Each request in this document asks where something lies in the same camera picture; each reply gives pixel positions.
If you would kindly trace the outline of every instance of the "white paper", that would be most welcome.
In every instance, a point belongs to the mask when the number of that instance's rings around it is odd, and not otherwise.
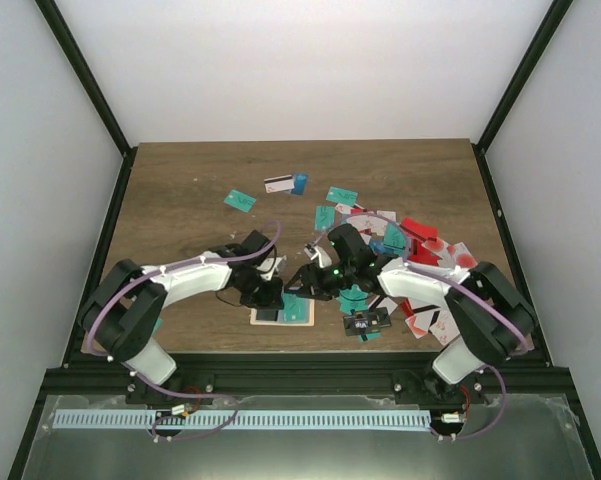
[[[460,335],[458,326],[449,310],[440,311],[438,321],[431,325],[429,331],[438,339],[442,346],[449,344],[451,340]]]

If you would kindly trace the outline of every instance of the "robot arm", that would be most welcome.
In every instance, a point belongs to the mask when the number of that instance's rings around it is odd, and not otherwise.
[[[226,288],[240,291],[240,303],[253,308],[282,309],[282,280],[274,273],[282,259],[267,259],[269,251],[249,261],[229,262],[261,251],[269,239],[257,231],[241,244],[210,249],[197,263],[166,272],[164,267],[138,266],[131,260],[118,262],[78,313],[78,323],[91,330],[109,300],[131,281],[147,273],[161,273],[129,291],[129,306],[116,303],[95,333],[96,341],[118,362],[128,364],[155,384],[163,384],[176,370],[175,361],[152,338],[162,309],[184,298]]]
[[[305,265],[287,284],[287,288],[300,282],[300,287],[295,290],[299,296],[329,300],[337,296],[341,289],[357,284],[368,293],[417,299],[449,310],[460,336],[434,360],[433,375],[425,380],[427,388],[436,395],[484,365],[499,365],[506,361],[518,348],[520,341],[466,295],[423,273],[445,277],[462,285],[491,304],[524,336],[536,324],[531,305],[493,264],[481,262],[472,269],[418,265],[416,271],[395,255],[374,254],[358,231],[349,224],[334,228],[328,237],[340,262],[333,264],[330,259],[321,258],[321,263],[328,264],[328,267],[321,268],[316,263]],[[355,334],[359,329],[364,332],[368,327],[377,329],[387,325],[383,324],[382,314],[373,316],[373,312],[354,313],[345,317],[345,324],[347,321],[354,323]]]

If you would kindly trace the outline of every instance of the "blue object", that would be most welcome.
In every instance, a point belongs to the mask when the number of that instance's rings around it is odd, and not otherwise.
[[[329,189],[329,193],[327,194],[327,200],[330,202],[343,203],[344,205],[349,205],[350,207],[354,207],[356,205],[357,199],[357,192],[352,192],[351,190],[345,190],[338,187],[331,187]]]
[[[406,235],[401,229],[389,224],[384,234],[384,244],[388,247],[404,250],[407,246]]]
[[[368,342],[369,340],[373,340],[374,338],[378,338],[378,337],[380,337],[380,336],[382,336],[382,334],[381,334],[381,333],[367,333],[367,334],[365,335],[365,337],[367,337],[367,339],[366,339],[366,340],[364,340],[364,339],[362,338],[362,335],[358,335],[358,340],[360,340],[362,343],[364,343],[364,342]]]
[[[335,207],[316,207],[315,229],[319,232],[328,229],[336,221]]]
[[[381,253],[392,253],[389,251],[390,247],[387,247],[384,243],[382,243],[380,240],[376,240],[375,238],[371,239],[369,242],[369,247],[371,247],[371,250],[376,255]]]
[[[251,207],[256,203],[256,199],[238,190],[231,190],[227,198],[224,199],[224,203],[246,213],[251,210]]]
[[[292,195],[302,195],[304,189],[307,187],[309,175],[306,173],[294,173],[291,178],[293,179],[293,189],[289,193]]]
[[[278,323],[309,323],[311,300],[299,298],[290,293],[282,294],[284,310],[278,314]]]

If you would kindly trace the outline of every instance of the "small black device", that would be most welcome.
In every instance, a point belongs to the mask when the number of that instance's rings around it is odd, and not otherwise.
[[[348,337],[378,333],[381,328],[391,326],[391,317],[385,307],[373,311],[352,311],[343,317],[344,331]]]

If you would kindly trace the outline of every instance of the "red object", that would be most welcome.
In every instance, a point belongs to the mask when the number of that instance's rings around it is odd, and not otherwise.
[[[436,238],[435,240],[429,239],[424,242],[424,247],[430,252],[441,252],[445,245],[445,241],[441,238]]]
[[[413,240],[411,242],[411,255],[418,255],[422,251],[422,242]]]
[[[469,253],[461,253],[455,260],[458,266],[463,268],[473,268],[478,265],[476,259]]]
[[[407,318],[413,317],[414,314],[413,314],[413,310],[411,309],[411,304],[409,303],[409,300],[405,300],[404,302],[402,302],[400,304],[400,308],[402,309],[404,314],[407,316]]]
[[[438,229],[436,227],[423,225],[412,218],[406,217],[402,220],[400,226],[407,232],[407,235],[419,242],[426,242],[429,239],[435,241],[438,239]]]
[[[434,267],[437,267],[440,257],[438,257],[437,255],[431,255],[430,253],[423,251],[422,253],[411,255],[409,257],[409,260],[415,263],[421,263],[423,265],[432,265]]]

